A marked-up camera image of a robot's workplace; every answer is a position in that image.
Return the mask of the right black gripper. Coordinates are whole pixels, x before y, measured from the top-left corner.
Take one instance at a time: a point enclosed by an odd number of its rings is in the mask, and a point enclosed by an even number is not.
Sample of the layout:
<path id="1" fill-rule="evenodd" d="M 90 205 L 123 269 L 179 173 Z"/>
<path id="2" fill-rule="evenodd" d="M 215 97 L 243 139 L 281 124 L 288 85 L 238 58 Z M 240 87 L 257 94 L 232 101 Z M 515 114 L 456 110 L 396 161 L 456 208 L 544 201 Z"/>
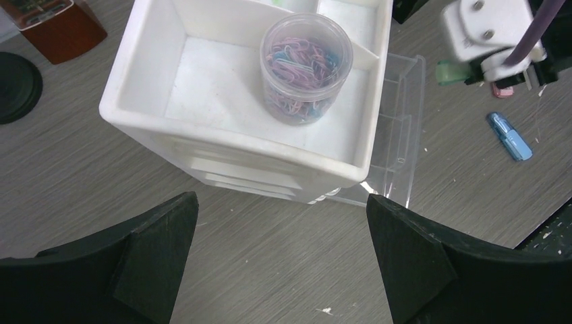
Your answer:
<path id="1" fill-rule="evenodd" d="M 544 1 L 532 0 L 527 2 L 531 7 L 533 16 L 536 16 Z M 547 58 L 544 61 L 532 63 L 532 67 L 534 67 L 533 76 L 536 77 L 538 84 L 544 86 L 558 81 L 559 73 L 571 68 L 571 1 L 565 1 L 540 40 L 545 48 Z M 466 85 L 484 81 L 483 71 L 480 67 L 483 60 L 484 58 L 479 58 L 469 63 L 471 74 L 464 81 Z M 499 88 L 525 83 L 524 72 L 494 83 Z"/>

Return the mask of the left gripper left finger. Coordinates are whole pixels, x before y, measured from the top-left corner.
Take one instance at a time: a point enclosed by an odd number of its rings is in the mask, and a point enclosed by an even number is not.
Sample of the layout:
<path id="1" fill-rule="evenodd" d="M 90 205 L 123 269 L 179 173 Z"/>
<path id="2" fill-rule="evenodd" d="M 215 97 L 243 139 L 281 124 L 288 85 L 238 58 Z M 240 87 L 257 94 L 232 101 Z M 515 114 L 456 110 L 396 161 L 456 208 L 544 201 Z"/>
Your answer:
<path id="1" fill-rule="evenodd" d="M 34 257 L 2 259 L 1 322 L 170 322 L 198 210 L 184 192 Z"/>

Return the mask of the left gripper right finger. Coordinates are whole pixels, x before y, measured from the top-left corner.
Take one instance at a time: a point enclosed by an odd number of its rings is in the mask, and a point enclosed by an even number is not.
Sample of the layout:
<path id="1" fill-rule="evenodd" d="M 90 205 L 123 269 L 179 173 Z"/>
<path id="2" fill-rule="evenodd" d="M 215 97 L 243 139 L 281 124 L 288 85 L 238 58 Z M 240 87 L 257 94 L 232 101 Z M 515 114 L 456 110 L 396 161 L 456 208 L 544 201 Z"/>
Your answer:
<path id="1" fill-rule="evenodd" d="M 371 194 L 366 216 L 394 323 L 570 323 L 571 257 L 475 238 Z"/>

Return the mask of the white plastic drawer unit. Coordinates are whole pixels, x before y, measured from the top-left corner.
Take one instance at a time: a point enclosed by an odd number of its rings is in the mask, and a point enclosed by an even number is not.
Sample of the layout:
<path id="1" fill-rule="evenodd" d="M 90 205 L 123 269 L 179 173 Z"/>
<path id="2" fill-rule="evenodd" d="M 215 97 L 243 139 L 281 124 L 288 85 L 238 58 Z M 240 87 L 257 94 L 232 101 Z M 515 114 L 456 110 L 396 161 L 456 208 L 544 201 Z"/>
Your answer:
<path id="1" fill-rule="evenodd" d="M 210 186 L 314 204 L 409 204 L 425 61 L 388 52 L 392 1 L 135 1 L 101 117 Z M 259 48 L 294 13 L 351 38 L 354 61 L 325 116 L 295 126 L 264 106 Z"/>

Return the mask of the clear jar of pins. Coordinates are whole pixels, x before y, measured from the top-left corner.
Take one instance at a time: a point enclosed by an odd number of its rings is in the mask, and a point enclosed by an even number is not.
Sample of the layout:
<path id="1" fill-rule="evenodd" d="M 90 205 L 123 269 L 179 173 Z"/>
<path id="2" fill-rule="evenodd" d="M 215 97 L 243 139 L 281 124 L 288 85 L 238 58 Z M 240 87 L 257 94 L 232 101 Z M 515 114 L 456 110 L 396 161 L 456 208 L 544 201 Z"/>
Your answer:
<path id="1" fill-rule="evenodd" d="M 259 51 L 264 105 L 291 125 L 317 122 L 337 99 L 353 65 L 347 33 L 317 13 L 274 23 Z"/>

